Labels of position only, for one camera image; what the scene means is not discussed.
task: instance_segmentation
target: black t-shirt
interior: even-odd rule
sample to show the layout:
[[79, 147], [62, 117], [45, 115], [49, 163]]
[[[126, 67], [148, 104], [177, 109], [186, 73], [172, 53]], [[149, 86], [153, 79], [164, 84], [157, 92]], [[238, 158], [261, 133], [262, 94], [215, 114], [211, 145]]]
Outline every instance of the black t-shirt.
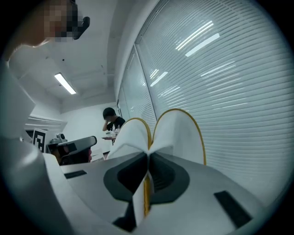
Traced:
[[115, 129], [117, 129], [118, 127], [121, 128], [123, 126], [123, 124], [125, 123], [125, 120], [121, 117], [118, 117], [114, 122], [111, 122], [107, 125], [107, 130], [112, 130], [113, 128], [113, 124]]

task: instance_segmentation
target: yellow edge trim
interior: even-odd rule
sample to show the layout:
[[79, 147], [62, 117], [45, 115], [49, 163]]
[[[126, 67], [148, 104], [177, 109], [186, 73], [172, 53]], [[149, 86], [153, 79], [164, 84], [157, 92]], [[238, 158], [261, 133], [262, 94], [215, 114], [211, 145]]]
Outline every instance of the yellow edge trim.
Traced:
[[195, 121], [195, 119], [191, 116], [190, 113], [186, 112], [185, 110], [182, 110], [180, 108], [172, 108], [172, 109], [169, 109], [167, 111], [165, 111], [163, 114], [160, 115], [159, 119], [157, 120], [156, 122], [156, 125], [155, 125], [155, 128], [154, 128], [154, 131], [153, 131], [153, 137], [152, 137], [152, 143], [153, 144], [153, 141], [154, 141], [154, 134], [155, 134], [155, 130], [156, 130], [156, 127], [157, 127], [157, 124], [159, 122], [159, 120], [161, 119], [161, 117], [166, 114], [167, 112], [170, 112], [170, 111], [173, 111], [173, 110], [178, 110], [178, 111], [181, 111], [181, 112], [184, 112], [185, 114], [187, 114], [192, 120], [193, 122], [195, 123], [196, 127], [197, 127], [197, 130], [199, 132], [199, 135], [200, 135], [200, 139], [201, 139], [201, 144], [202, 144], [202, 149], [203, 149], [203, 162], [204, 162], [204, 165], [206, 165], [206, 154], [205, 154], [205, 147], [204, 147], [204, 142], [203, 142], [203, 138], [202, 138], [202, 135], [201, 135], [201, 131], [200, 131], [200, 128], [197, 124], [197, 122]]
[[146, 217], [150, 211], [150, 196], [151, 196], [151, 183], [147, 175], [144, 180], [144, 216]]
[[136, 117], [133, 117], [133, 118], [129, 119], [128, 121], [126, 121], [126, 122], [122, 125], [121, 129], [123, 128], [123, 126], [124, 126], [127, 122], [129, 122], [130, 120], [134, 120], [134, 119], [139, 120], [139, 121], [141, 121], [141, 122], [144, 123], [144, 125], [145, 125], [145, 127], [146, 127], [146, 130], [147, 130], [147, 134], [148, 134], [148, 149], [150, 149], [151, 144], [152, 144], [151, 131], [150, 131], [150, 128], [149, 128], [148, 124], [147, 124], [142, 118], [139, 118], [139, 117], [137, 117], [137, 118], [136, 118]]

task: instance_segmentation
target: black hair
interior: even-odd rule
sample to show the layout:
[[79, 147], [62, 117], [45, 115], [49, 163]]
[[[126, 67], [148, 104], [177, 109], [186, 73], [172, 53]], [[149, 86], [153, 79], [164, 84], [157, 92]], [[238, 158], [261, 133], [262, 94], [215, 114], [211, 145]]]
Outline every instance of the black hair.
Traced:
[[103, 118], [104, 118], [104, 120], [105, 120], [105, 118], [106, 118], [107, 116], [114, 116], [114, 115], [116, 115], [116, 113], [115, 113], [115, 111], [114, 111], [113, 108], [106, 108], [106, 109], [104, 109], [104, 111], [103, 111]]

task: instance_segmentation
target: ceiling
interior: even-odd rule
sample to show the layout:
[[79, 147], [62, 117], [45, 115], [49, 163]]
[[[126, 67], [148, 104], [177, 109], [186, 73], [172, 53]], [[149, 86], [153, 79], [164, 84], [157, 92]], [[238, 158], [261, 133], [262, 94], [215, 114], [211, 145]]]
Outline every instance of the ceiling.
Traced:
[[[60, 102], [101, 96], [113, 89], [120, 37], [135, 0], [76, 0], [90, 27], [78, 39], [23, 46], [11, 58], [18, 79], [33, 79]], [[77, 92], [70, 95], [55, 79], [62, 73]]]

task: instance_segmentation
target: black rectangular slot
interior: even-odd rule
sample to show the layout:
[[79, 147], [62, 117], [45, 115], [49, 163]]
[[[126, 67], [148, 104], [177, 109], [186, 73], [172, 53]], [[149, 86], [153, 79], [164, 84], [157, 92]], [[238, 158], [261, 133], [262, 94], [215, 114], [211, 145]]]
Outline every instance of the black rectangular slot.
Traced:
[[81, 176], [81, 175], [84, 175], [84, 174], [87, 174], [87, 173], [85, 171], [81, 170], [81, 171], [65, 173], [64, 176], [67, 179], [71, 179], [71, 178], [78, 177], [78, 176]]
[[230, 217], [236, 228], [242, 227], [251, 220], [251, 216], [227, 191], [214, 193], [214, 196]]

